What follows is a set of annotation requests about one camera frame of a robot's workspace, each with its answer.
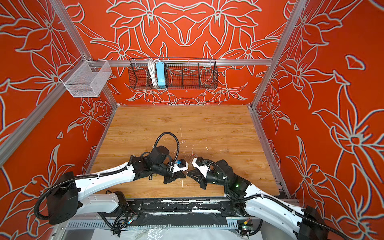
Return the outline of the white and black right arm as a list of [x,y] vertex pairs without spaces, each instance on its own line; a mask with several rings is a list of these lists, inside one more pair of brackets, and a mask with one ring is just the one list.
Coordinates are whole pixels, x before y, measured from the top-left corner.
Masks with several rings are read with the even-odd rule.
[[202,157],[192,161],[194,169],[187,175],[206,189],[208,184],[224,187],[225,197],[242,207],[246,214],[280,229],[294,240],[326,240],[329,233],[348,237],[328,225],[319,212],[286,203],[236,175],[225,160],[214,162]]

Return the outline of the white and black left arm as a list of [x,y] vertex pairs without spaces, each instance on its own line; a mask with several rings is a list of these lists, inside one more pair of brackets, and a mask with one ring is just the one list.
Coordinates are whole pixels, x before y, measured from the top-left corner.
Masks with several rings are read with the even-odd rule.
[[[159,145],[165,135],[173,137],[176,141],[175,157],[171,157],[166,147]],[[180,142],[176,135],[163,132],[150,152],[144,152],[138,157],[131,156],[128,162],[117,167],[88,175],[75,176],[73,172],[65,173],[40,195],[34,206],[34,215],[39,220],[57,225],[85,209],[84,200],[101,190],[142,178],[151,179],[154,174],[162,176],[164,184],[184,179],[184,172],[188,170],[189,164],[186,160],[179,159],[179,153]]]

